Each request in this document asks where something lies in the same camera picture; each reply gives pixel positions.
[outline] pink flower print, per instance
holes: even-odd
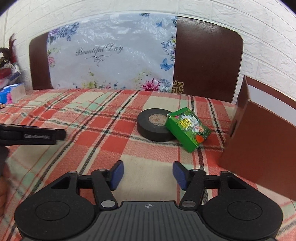
[[[6,95],[6,104],[11,104],[12,103],[12,96],[11,96],[11,93],[7,93]]]
[[[142,89],[146,91],[158,91],[159,82],[153,78],[152,80],[146,81],[146,83],[142,85]]]
[[[50,67],[54,67],[55,66],[55,60],[54,60],[54,58],[51,57],[51,56],[48,56],[47,59],[48,59],[48,65]]]

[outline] plaid tablecloth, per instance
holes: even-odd
[[[187,153],[178,141],[155,143],[136,130],[137,115],[145,109],[194,110],[212,134],[204,145]],[[66,129],[66,141],[57,145],[12,146],[7,160],[11,171],[5,214],[0,219],[0,239],[20,240],[14,210],[35,193],[70,170],[90,174],[110,168],[123,160],[125,174],[114,191],[122,200],[158,201],[182,198],[184,192],[172,175],[176,160],[188,169],[200,168],[218,175],[217,160],[222,153],[234,105],[201,97],[149,91],[40,90],[30,91],[17,104],[0,110],[0,123]],[[284,213],[278,240],[296,240],[295,202],[250,183],[276,201]],[[93,201],[90,190],[82,193]],[[203,202],[217,195],[207,190]]]

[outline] white brick wall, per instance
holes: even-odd
[[[296,98],[296,15],[280,0],[18,0],[0,17],[0,44],[7,46],[16,34],[19,63],[31,88],[28,46],[34,37],[87,16],[133,10],[178,13],[237,31],[244,51],[235,99],[243,75]]]

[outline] black handheld controller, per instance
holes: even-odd
[[[90,175],[70,171],[28,197],[15,211],[23,241],[272,241],[283,214],[271,199],[234,174],[206,175],[173,164],[185,194],[175,201],[123,201],[112,190],[123,177],[123,162]],[[92,188],[96,204],[79,195]],[[218,196],[202,205],[206,188]]]

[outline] blue gripper pad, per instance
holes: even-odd
[[[182,190],[186,190],[188,188],[186,181],[186,174],[184,171],[180,169],[176,162],[173,164],[173,175],[177,180],[177,183],[181,187]]]
[[[110,181],[111,190],[115,190],[117,188],[118,184],[120,183],[120,180],[123,177],[123,174],[124,174],[124,165],[123,165],[123,162],[121,162],[112,173],[112,179]]]

